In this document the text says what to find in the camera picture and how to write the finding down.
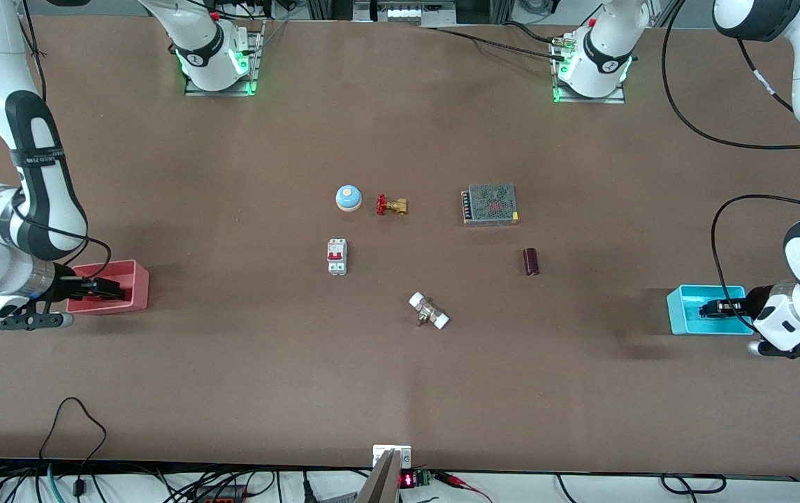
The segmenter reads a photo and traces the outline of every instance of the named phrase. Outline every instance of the blue bin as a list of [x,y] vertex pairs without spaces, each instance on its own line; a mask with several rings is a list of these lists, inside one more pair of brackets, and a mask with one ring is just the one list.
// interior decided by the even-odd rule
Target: blue bin
[[[744,286],[726,286],[729,297],[745,296]],[[710,300],[723,299],[719,284],[682,284],[667,296],[670,328],[675,335],[752,335],[738,318],[702,318],[699,309]]]

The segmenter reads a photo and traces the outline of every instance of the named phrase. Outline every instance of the red wire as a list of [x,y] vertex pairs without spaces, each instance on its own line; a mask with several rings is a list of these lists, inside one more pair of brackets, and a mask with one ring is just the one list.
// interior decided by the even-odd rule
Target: red wire
[[489,501],[490,503],[493,503],[493,499],[491,499],[491,497],[487,496],[487,494],[484,493],[482,490],[475,489],[475,488],[473,488],[473,487],[471,487],[470,485],[467,485],[467,484],[465,484],[465,485],[466,485],[466,487],[463,487],[463,489],[470,490],[473,493],[480,494],[481,496],[485,497],[487,501]]

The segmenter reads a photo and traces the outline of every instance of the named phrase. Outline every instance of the capacitor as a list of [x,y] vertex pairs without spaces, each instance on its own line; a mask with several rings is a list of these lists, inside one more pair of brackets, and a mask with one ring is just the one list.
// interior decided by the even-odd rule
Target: capacitor
[[524,249],[524,272],[528,276],[537,276],[539,274],[539,262],[537,262],[537,249],[525,248]]

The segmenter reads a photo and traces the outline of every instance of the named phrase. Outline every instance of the power cord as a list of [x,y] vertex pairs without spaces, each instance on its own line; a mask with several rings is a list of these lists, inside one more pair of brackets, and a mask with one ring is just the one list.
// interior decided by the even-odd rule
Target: power cord
[[555,474],[555,477],[558,478],[558,484],[560,486],[562,486],[562,493],[565,494],[565,497],[568,499],[568,501],[570,503],[576,503],[576,500],[573,499],[572,496],[570,496],[570,493],[568,493],[567,487],[565,487],[565,479],[562,478],[562,475],[561,474]]
[[757,80],[759,80],[760,83],[763,84],[763,87],[766,88],[766,92],[768,92],[769,95],[773,97],[773,99],[779,102],[779,105],[784,106],[784,108],[788,109],[788,111],[792,112],[793,114],[794,112],[793,106],[791,106],[790,103],[788,103],[787,101],[785,101],[785,99],[779,96],[779,93],[777,93],[776,90],[773,89],[773,86],[769,85],[769,82],[767,82],[766,78],[763,76],[763,73],[760,73],[760,70],[757,70],[757,66],[754,65],[754,61],[750,58],[750,54],[748,54],[748,48],[744,47],[744,41],[738,38],[737,42],[739,49],[741,49],[741,55],[742,57],[744,57],[745,63],[747,63],[748,68],[750,68],[750,70],[753,71],[754,76],[757,77]]
[[674,113],[676,116],[682,121],[682,124],[686,125],[691,131],[694,133],[699,134],[700,136],[706,138],[710,141],[715,141],[715,143],[720,143],[722,145],[728,145],[730,147],[740,147],[741,149],[754,149],[754,150],[800,150],[800,144],[798,145],[754,145],[751,143],[739,143],[738,141],[729,141],[723,140],[721,138],[717,138],[713,135],[708,133],[704,133],[696,125],[691,124],[685,115],[682,115],[680,109],[676,105],[674,101],[674,97],[670,92],[670,82],[667,80],[667,45],[670,41],[670,33],[672,32],[672,28],[674,28],[674,22],[676,20],[676,16],[682,9],[683,4],[685,4],[685,0],[676,0],[676,4],[674,9],[670,14],[670,22],[667,23],[667,29],[664,33],[664,42],[661,45],[661,78],[664,80],[664,93],[667,95],[667,101],[670,102],[670,106],[674,109]]
[[533,38],[534,41],[539,41],[544,44],[552,43],[551,37],[549,38],[540,37],[540,35],[536,35],[536,33],[534,33],[530,28],[528,28],[527,25],[521,24],[520,22],[516,22],[515,20],[507,20],[507,22],[502,23],[502,26],[514,26],[515,28],[520,29],[525,34],[527,34],[528,37]]
[[27,19],[27,26],[30,32],[30,38],[27,37],[27,33],[24,31],[24,25],[20,25],[20,32],[24,36],[25,41],[27,42],[27,47],[30,48],[30,55],[33,57],[33,63],[36,65],[36,73],[39,74],[39,83],[41,89],[41,96],[43,101],[45,101],[45,73],[43,73],[43,64],[39,62],[39,57],[45,56],[45,53],[40,52],[39,45],[36,42],[36,32],[33,30],[33,19],[30,18],[30,7],[28,6],[27,2],[22,3],[24,6],[24,17]]
[[316,494],[313,493],[313,486],[310,485],[310,479],[307,478],[307,471],[303,471],[303,503],[319,503],[316,499]]
[[441,472],[439,470],[431,470],[431,474],[434,475],[435,480],[441,481],[442,483],[450,487],[454,487],[455,489],[470,490],[471,493],[480,494],[481,496],[485,497],[489,503],[493,503],[492,497],[489,497],[482,490],[473,487],[471,484],[466,483],[466,481],[461,480],[461,478],[458,478],[455,475],[450,475],[447,474],[447,472]]
[[[685,489],[677,490],[670,487],[667,484],[667,477],[676,479],[680,484],[682,484],[682,487],[684,487]],[[719,487],[714,487],[713,489],[692,489],[692,487],[688,485],[687,481],[684,478],[682,478],[681,475],[678,474],[661,474],[661,485],[664,486],[665,490],[668,490],[673,494],[678,494],[680,496],[691,496],[692,503],[697,503],[698,494],[717,494],[717,493],[722,493],[722,491],[726,489],[727,482],[725,476],[711,475],[709,478],[719,480],[720,481]]]
[[[729,207],[729,205],[735,203],[736,201],[743,201],[746,198],[764,198],[764,200],[782,201],[782,203],[791,203],[800,206],[800,200],[798,198],[788,198],[783,196],[774,196],[770,194],[744,194],[738,197],[731,198],[731,200],[725,201],[725,203],[722,204],[720,209],[716,210],[716,214],[713,215],[713,223],[710,225],[710,251],[713,252],[713,264],[715,264],[716,266],[716,275],[720,278],[720,286],[722,287],[722,294],[725,295],[726,302],[728,302],[729,305],[732,305],[732,297],[729,296],[729,287],[726,286],[726,279],[725,277],[722,276],[722,267],[720,266],[720,256],[719,254],[717,254],[716,251],[716,224],[720,220],[720,214],[722,214],[722,211],[725,210],[726,207]],[[735,312],[735,316],[738,317],[739,321],[741,321],[741,323],[744,324],[745,327],[748,327],[753,331],[757,331],[757,329],[754,328],[754,324],[747,321],[747,319],[744,319],[744,317],[741,316],[741,313]]]
[[494,45],[495,47],[502,48],[502,49],[505,49],[505,50],[508,50],[508,51],[515,51],[515,52],[522,53],[522,54],[536,55],[537,57],[544,57],[544,58],[553,59],[553,60],[556,60],[556,61],[564,61],[565,60],[565,58],[561,57],[558,54],[546,54],[546,53],[540,53],[540,52],[537,52],[537,51],[531,51],[530,49],[516,48],[516,47],[514,47],[514,45],[506,45],[506,44],[502,44],[500,42],[487,41],[486,38],[475,37],[474,35],[469,35],[467,33],[460,33],[458,31],[449,31],[448,29],[438,29],[438,28],[428,28],[428,29],[432,29],[433,31],[437,31],[439,33],[449,33],[450,35],[455,35],[456,37],[467,38],[467,39],[469,39],[469,41],[475,41],[475,42],[481,42],[483,44]]
[[[43,451],[45,450],[45,446],[48,445],[49,439],[51,439],[52,437],[52,433],[54,433],[55,431],[55,426],[57,426],[58,424],[58,416],[61,415],[61,409],[64,408],[64,404],[70,401],[74,401],[77,403],[77,405],[80,405],[80,410],[83,411],[83,415],[85,415],[87,419],[92,421],[92,423],[95,424],[95,426],[99,427],[99,430],[102,432],[102,439],[100,440],[99,445],[96,445],[96,448],[92,449],[92,452],[90,452],[89,455],[87,455],[86,458],[83,459],[83,462],[80,463],[80,467],[77,470],[77,481],[75,481],[74,483],[74,496],[77,497],[77,501],[80,501],[80,496],[82,496],[86,488],[86,485],[85,483],[83,483],[81,478],[83,475],[83,468],[86,466],[87,462],[89,462],[89,459],[92,458],[92,456],[95,455],[96,452],[99,452],[99,449],[102,449],[102,446],[105,445],[105,441],[108,439],[108,430],[102,423],[99,423],[99,420],[97,420],[95,417],[93,417],[92,414],[89,413],[89,411],[87,411],[86,405],[83,404],[83,401],[81,401],[80,398],[67,397],[64,398],[64,400],[62,400],[60,404],[58,404],[58,409],[55,411],[55,418],[52,419],[52,427],[49,428],[49,433],[48,435],[45,436],[45,439],[43,440],[43,445],[39,446],[38,458],[40,461],[44,459]],[[51,486],[52,494],[55,496],[55,499],[58,500],[58,503],[64,503],[64,501],[61,499],[61,494],[58,493],[58,487],[55,486],[54,478],[52,478],[51,463],[48,465],[48,467],[46,467],[46,477],[48,477],[49,485]],[[39,495],[38,478],[36,479],[36,494]]]
[[585,24],[588,22],[588,20],[592,19],[592,16],[594,16],[594,15],[595,15],[595,13],[597,13],[597,12],[598,12],[598,10],[599,10],[599,9],[601,9],[602,7],[604,7],[604,3],[599,3],[599,4],[598,4],[598,7],[595,7],[595,9],[594,9],[594,10],[592,10],[592,12],[591,12],[591,13],[589,13],[589,15],[588,15],[588,16],[586,16],[586,18],[583,20],[583,22],[582,22],[582,23],[579,23],[579,26],[583,26],[583,25],[585,25]]
[[188,3],[193,4],[193,6],[204,7],[204,9],[207,9],[209,13],[218,13],[221,16],[225,16],[227,19],[229,19],[229,18],[233,18],[233,19],[251,19],[251,20],[272,19],[272,18],[270,18],[268,16],[255,16],[255,15],[239,16],[238,14],[227,13],[223,9],[217,9],[217,7],[215,7],[215,6],[214,7],[205,6],[204,3],[196,2],[196,0],[185,0],[185,1],[188,2]]

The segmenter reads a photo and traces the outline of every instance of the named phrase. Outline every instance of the black cable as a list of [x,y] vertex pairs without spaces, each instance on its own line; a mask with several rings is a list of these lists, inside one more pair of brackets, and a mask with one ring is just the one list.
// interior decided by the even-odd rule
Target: black cable
[[102,488],[99,487],[99,481],[96,480],[96,472],[93,472],[92,468],[89,468],[89,476],[92,477],[92,485],[96,486],[96,493],[99,494],[99,499],[102,500],[102,503],[108,503],[108,500],[105,499],[105,493],[102,493]]
[[[667,477],[676,479],[685,489],[677,490],[670,487],[667,484]],[[722,491],[726,489],[728,481],[726,481],[725,475],[712,475],[709,478],[719,480],[719,487],[714,487],[713,489],[693,489],[693,487],[688,485],[687,481],[678,474],[661,474],[661,485],[664,486],[664,489],[669,491],[669,493],[678,494],[680,496],[690,496],[692,503],[697,503],[698,494],[718,494],[722,493]]]
[[36,503],[43,503],[43,495],[39,493],[39,469],[42,461],[36,461],[36,472],[33,477],[34,489],[36,489]]
[[686,125],[691,131],[694,133],[699,134],[703,138],[706,138],[710,141],[715,141],[715,143],[720,143],[722,145],[728,145],[730,147],[740,147],[741,149],[754,149],[754,150],[800,150],[800,144],[798,145],[754,145],[751,143],[739,143],[738,141],[729,141],[723,140],[721,138],[717,138],[710,134],[704,133],[699,128],[691,124],[685,115],[682,115],[680,109],[676,105],[674,101],[674,96],[672,96],[670,92],[670,82],[667,80],[667,45],[670,41],[670,33],[672,28],[674,28],[674,22],[676,20],[676,16],[680,9],[682,8],[685,0],[677,0],[676,6],[672,10],[670,14],[670,22],[668,22],[666,32],[664,33],[664,42],[661,44],[661,78],[664,81],[664,93],[667,95],[667,101],[670,102],[670,106],[674,109],[674,113],[676,116],[682,121],[682,124]]
[[39,62],[39,57],[40,57],[39,44],[36,44],[36,32],[33,30],[33,20],[30,18],[30,7],[26,2],[23,3],[23,6],[24,6],[24,17],[27,19],[27,27],[30,31],[30,38],[33,39],[32,44],[28,42],[28,45],[30,47],[30,54],[33,55],[33,62],[34,64],[36,64],[36,73],[39,73],[41,96],[43,98],[43,101],[45,101],[45,73],[43,73],[43,64]]
[[760,73],[760,70],[757,70],[757,66],[754,64],[754,60],[752,60],[750,54],[748,54],[748,48],[745,47],[744,41],[742,41],[742,39],[740,38],[737,38],[736,41],[738,42],[739,49],[741,49],[741,55],[742,57],[744,57],[745,63],[747,63],[748,68],[750,68],[750,70],[753,71],[754,76],[757,77],[757,79],[760,80],[761,83],[763,83],[763,86],[764,88],[766,88],[767,92],[769,92],[769,95],[772,96],[773,99],[775,99],[777,102],[779,102],[779,105],[784,106],[784,108],[787,108],[788,111],[793,114],[794,112],[793,106],[791,106],[790,103],[788,103],[788,101],[779,96],[779,93],[776,92],[775,89],[771,88],[769,82],[767,82],[766,78],[763,77],[763,74]]
[[3,500],[3,503],[11,503],[14,501],[14,497],[17,495],[17,490],[20,489],[20,484],[23,484],[24,481],[27,480],[27,477],[29,477],[29,475],[30,475],[29,471],[24,472],[24,474],[19,479],[17,479],[17,483],[14,484],[14,488],[11,490],[11,493],[9,493],[6,499]]
[[247,477],[247,480],[244,483],[244,494],[245,494],[245,497],[255,497],[255,496],[259,496],[259,495],[261,495],[263,493],[266,493],[266,491],[272,489],[272,485],[275,484],[275,472],[270,472],[270,474],[272,474],[272,478],[269,480],[269,484],[266,485],[266,487],[263,488],[263,490],[257,491],[257,493],[252,493],[251,491],[247,490],[247,487],[249,487],[249,485],[250,485],[250,479],[254,478],[254,475],[256,475],[256,474],[257,474],[257,472],[253,472],[253,474],[250,474],[250,477]]
[[599,9],[601,9],[602,7],[604,7],[604,3],[599,3],[599,4],[598,4],[598,7],[595,7],[595,10],[592,10],[592,12],[591,12],[591,13],[589,13],[589,15],[588,15],[588,16],[586,16],[586,18],[583,20],[583,22],[582,22],[582,23],[579,23],[579,26],[583,26],[583,25],[585,25],[585,24],[588,22],[588,20],[592,19],[592,16],[594,16],[594,15],[595,15],[595,13],[597,13],[597,12],[598,12],[598,10],[599,10]]
[[527,25],[521,24],[520,22],[516,22],[515,20],[507,20],[507,22],[502,23],[502,26],[514,26],[515,28],[518,28],[525,34],[527,34],[528,37],[533,38],[534,41],[543,42],[544,44],[552,43],[552,37],[549,38],[540,37],[540,35],[536,35],[536,33],[534,33],[530,28],[528,28]]
[[[23,193],[24,193],[24,189],[22,187],[18,187],[17,191],[15,191],[15,195],[12,197],[12,199],[14,200],[14,198],[19,197],[19,195],[23,194]],[[77,235],[77,233],[71,233],[71,232],[68,232],[68,231],[62,231],[61,229],[55,229],[54,227],[46,226],[45,224],[42,224],[42,223],[40,223],[40,222],[38,222],[36,220],[30,219],[29,217],[25,216],[25,214],[21,213],[20,210],[17,208],[17,204],[14,204],[14,203],[11,204],[11,209],[14,211],[14,213],[17,215],[17,217],[19,217],[19,219],[27,222],[28,224],[30,224],[32,226],[37,226],[37,227],[39,227],[39,228],[41,228],[41,229],[43,229],[45,231],[51,232],[51,233],[60,233],[60,235],[68,236],[68,238],[76,238],[76,239],[81,239],[81,240],[87,241],[87,242],[93,242],[93,243],[96,243],[96,245],[99,245],[102,248],[104,248],[105,249],[105,261],[102,262],[102,267],[100,267],[98,270],[96,270],[96,272],[94,272],[94,273],[90,274],[89,276],[87,276],[87,278],[92,279],[94,277],[97,277],[99,274],[102,274],[103,271],[105,271],[105,269],[108,267],[108,264],[111,263],[112,251],[111,251],[111,247],[108,246],[106,242],[97,240],[96,238],[91,238],[91,236],[89,236],[89,235]],[[82,252],[83,252],[83,250],[81,249],[78,252],[78,254],[82,254]],[[67,262],[64,262],[64,264],[67,265],[74,258],[76,258],[76,256],[71,257],[70,260],[68,260]]]
[[576,500],[573,499],[572,496],[570,496],[570,493],[568,493],[567,487],[565,487],[565,479],[562,478],[562,475],[561,474],[555,474],[555,477],[558,478],[558,484],[560,486],[562,486],[562,493],[565,494],[565,497],[568,499],[568,501],[570,503],[576,503]]
[[[729,287],[726,286],[726,279],[725,277],[722,276],[722,267],[720,266],[720,256],[719,254],[717,254],[716,251],[716,224],[717,222],[719,222],[720,214],[722,214],[722,211],[725,210],[726,207],[729,207],[729,204],[735,203],[736,201],[745,200],[746,198],[765,198],[766,200],[782,201],[782,203],[791,203],[800,206],[800,200],[798,198],[787,198],[783,196],[773,196],[770,194],[744,194],[738,197],[731,198],[731,200],[725,201],[725,203],[722,204],[720,209],[716,210],[716,214],[713,215],[713,223],[710,225],[710,251],[713,252],[713,264],[715,264],[716,266],[716,275],[720,278],[720,286],[722,287],[722,294],[726,297],[726,302],[728,302],[729,305],[732,305],[732,297],[729,296]],[[741,316],[741,313],[735,312],[735,316],[738,317],[739,321],[741,321],[741,323],[744,324],[745,327],[748,327],[753,331],[757,331],[757,329],[754,328],[753,323],[747,321],[747,319],[744,319],[744,317]]]
[[239,16],[238,14],[230,14],[230,13],[225,12],[225,10],[217,9],[217,7],[205,6],[204,3],[196,2],[195,0],[185,0],[185,1],[188,2],[188,3],[193,4],[193,6],[204,7],[204,9],[207,9],[209,13],[218,13],[218,14],[221,14],[223,16],[228,16],[228,17],[231,17],[231,18],[234,18],[234,19],[253,19],[253,20],[272,19],[272,18],[269,18],[268,16],[255,16],[255,15]]
[[157,471],[158,480],[160,480],[161,483],[164,484],[165,487],[167,487],[167,493],[169,493],[170,496],[173,496],[173,488],[170,487],[169,483],[167,483],[167,478],[163,476],[160,466],[156,466],[155,469]]
[[90,452],[89,455],[87,455],[86,458],[83,459],[83,462],[80,463],[80,468],[78,468],[77,470],[77,480],[80,480],[80,477],[83,472],[83,467],[87,464],[87,462],[89,462],[89,459],[96,454],[96,452],[99,452],[99,449],[102,449],[102,446],[105,445],[105,440],[108,439],[108,430],[102,423],[99,423],[99,420],[96,420],[96,418],[93,417],[92,414],[90,414],[89,411],[86,410],[86,405],[83,405],[83,401],[81,401],[80,398],[67,397],[64,398],[64,400],[62,400],[60,404],[58,404],[58,410],[55,411],[55,418],[52,419],[52,427],[49,429],[48,435],[45,436],[45,440],[43,440],[43,445],[39,446],[38,458],[41,460],[43,459],[43,450],[45,449],[45,445],[48,444],[49,439],[51,439],[52,433],[54,433],[55,431],[55,426],[58,424],[58,416],[61,414],[61,408],[64,407],[64,404],[70,401],[74,401],[77,403],[77,405],[80,405],[80,410],[83,410],[83,415],[85,415],[87,419],[92,421],[92,423],[95,423],[95,426],[99,427],[99,430],[101,430],[102,432],[102,439],[100,440],[99,445],[96,445],[96,448],[92,449],[92,452]]
[[514,45],[505,45],[500,42],[487,41],[486,38],[475,37],[474,35],[469,35],[467,33],[460,33],[457,31],[448,31],[448,29],[436,29],[436,28],[431,28],[431,29],[433,31],[438,31],[440,33],[449,33],[450,35],[455,35],[456,37],[467,38],[469,39],[469,41],[483,42],[483,44],[495,45],[495,47],[506,49],[509,51],[515,51],[523,54],[538,55],[538,57],[544,57],[556,61],[565,60],[565,58],[561,57],[558,54],[546,54],[546,53],[539,53],[537,51],[531,51],[530,49],[516,48],[514,47]]

